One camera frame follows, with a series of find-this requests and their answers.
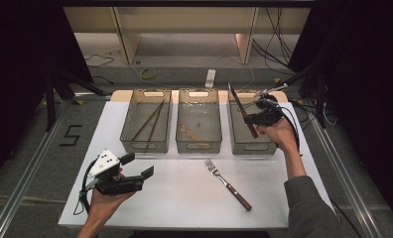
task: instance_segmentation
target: gray floor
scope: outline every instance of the gray floor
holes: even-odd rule
[[[156,70],[156,77],[151,83],[143,82],[137,76],[131,65],[125,64],[122,55],[117,52],[117,42],[113,36],[103,36],[99,44],[89,41],[89,36],[77,36],[85,57],[93,54],[112,56],[115,61],[101,67],[90,67],[93,76],[104,76],[114,82],[108,83],[101,77],[95,78],[95,86],[108,92],[118,89],[132,89],[137,87],[161,87],[179,85],[203,87],[206,72],[209,68],[217,70],[214,83],[215,88],[225,89],[227,81],[231,81],[237,88],[250,83],[248,88],[268,88],[274,84],[274,78],[285,79],[288,75],[271,70],[264,60],[252,52],[249,64],[243,65],[238,59],[238,51],[231,35],[149,35],[142,39],[137,57],[133,66],[139,71],[150,67]],[[265,36],[258,36],[258,40],[266,45]],[[294,45],[297,36],[289,36],[289,45]],[[281,52],[277,45],[271,48],[276,56]],[[99,65],[104,60],[93,61],[90,65]],[[273,68],[283,70],[278,65],[269,63]],[[286,89],[290,99],[298,99],[300,84],[295,83]],[[86,90],[73,85],[78,93],[87,93]],[[109,98],[95,96],[82,96],[80,103],[68,101],[57,105],[58,110],[66,108],[65,114],[60,117],[60,126],[49,145],[49,148],[39,164],[33,180],[28,186],[21,205],[16,210],[13,219],[6,230],[5,237],[74,237],[76,230],[58,226],[59,216],[62,213],[65,201],[75,180],[88,144],[92,138],[99,116],[105,102]],[[319,172],[327,189],[329,197],[336,202],[347,217],[354,223],[362,237],[366,237],[359,219],[350,204],[347,195],[339,182],[335,171],[329,162],[314,124],[310,120],[303,121],[306,114],[296,108],[304,133],[316,161]],[[46,136],[47,125],[46,105],[41,104],[37,113],[26,129],[22,140],[14,148],[14,156],[7,160],[0,170],[0,211],[6,204],[16,188],[20,177],[35,157],[36,150]],[[81,125],[73,128],[72,132],[79,135],[76,146],[61,147],[63,143],[72,143],[72,138],[65,138],[69,125]],[[335,145],[348,173],[356,185],[361,198],[365,201],[373,219],[376,221],[382,237],[393,237],[393,213],[381,196],[367,171],[360,165],[359,160],[344,133],[343,128],[327,124],[329,136]],[[357,237],[347,220],[335,210],[341,221],[346,237]],[[270,231],[271,237],[285,237],[284,231]],[[104,228],[99,237],[130,237],[131,231]],[[205,237],[262,237],[262,232],[239,233],[232,236],[230,233],[206,234]],[[188,233],[139,233],[136,237],[191,237]]]

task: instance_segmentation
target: sleeve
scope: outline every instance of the sleeve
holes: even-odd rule
[[[333,210],[322,200],[310,177],[284,183],[289,203],[289,237],[343,237]]]

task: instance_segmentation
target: hand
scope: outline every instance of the hand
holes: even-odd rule
[[[103,195],[97,189],[92,191],[91,205],[87,220],[78,234],[78,237],[95,237],[106,221],[115,213],[117,208],[135,192],[115,196]]]
[[[271,141],[277,143],[282,150],[293,147],[297,149],[296,137],[292,126],[284,118],[281,118],[273,126],[257,126],[256,130],[259,131],[261,135],[267,134]]]

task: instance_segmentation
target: white tabletop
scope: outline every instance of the white tabletop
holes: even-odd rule
[[[137,230],[287,228],[289,208],[283,185],[287,180],[283,153],[277,150],[275,155],[233,155],[226,99],[220,96],[220,153],[178,154],[175,141],[177,93],[173,94],[173,102],[169,152],[157,155],[137,153],[135,161],[123,167],[126,176],[137,176],[154,166],[154,175],[145,180],[143,190],[119,207],[106,225]],[[314,180],[323,200],[332,207],[292,105],[280,104],[294,115],[306,171]],[[73,215],[73,212],[82,178],[89,164],[104,149],[110,150],[117,157],[126,155],[119,138],[128,105],[128,102],[106,103],[59,225],[78,227],[85,222],[86,212],[80,215]],[[251,211],[247,212],[221,181],[208,172],[204,165],[206,159],[212,159],[224,178],[252,205]]]

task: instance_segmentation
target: floor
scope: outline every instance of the floor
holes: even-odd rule
[[[125,63],[116,36],[76,36],[84,57],[91,57],[87,64],[94,76],[94,85],[107,92],[136,87],[175,88],[183,84],[203,87],[206,73],[211,68],[216,70],[214,87],[218,89],[225,89],[227,81],[232,81],[238,87],[269,88],[274,85],[275,79],[285,80],[289,75],[284,73],[291,73],[278,63],[267,61],[267,64],[253,49],[249,64],[241,64],[233,35],[144,35],[132,64]],[[270,37],[255,36],[255,39],[265,48]],[[292,49],[298,36],[286,36],[285,39]],[[271,44],[269,52],[285,61],[278,41]],[[156,77],[148,81],[140,80],[137,71],[143,68],[154,68]],[[1,221],[6,224],[1,232],[2,236],[74,237],[77,233],[77,230],[58,226],[58,220],[104,103],[110,96],[96,97],[77,85],[71,87],[78,95],[74,103],[60,101],[56,95],[58,122],[52,133],[45,132],[47,105],[44,102],[38,106],[23,139],[14,148],[13,157],[0,170],[0,216],[6,217],[5,221]],[[286,89],[289,99],[300,98],[299,87],[300,82],[297,82]],[[313,99],[304,98],[303,103],[312,105]],[[318,126],[311,114],[300,107],[295,110],[328,195],[335,202],[335,213],[344,235],[392,238],[393,213],[359,163],[342,125],[331,125],[335,120],[331,106],[327,107],[329,122],[325,130]],[[71,127],[71,131],[80,137],[75,146],[63,147],[61,144],[72,143],[72,139],[66,138],[66,131],[72,125],[80,125]],[[327,149],[325,145],[331,145],[334,150]],[[10,201],[16,201],[12,208],[8,208]],[[271,237],[286,236],[285,231],[269,231],[269,234]],[[99,235],[184,236],[267,237],[265,232],[259,231],[190,234],[170,231],[133,232],[110,227],[104,228]]]

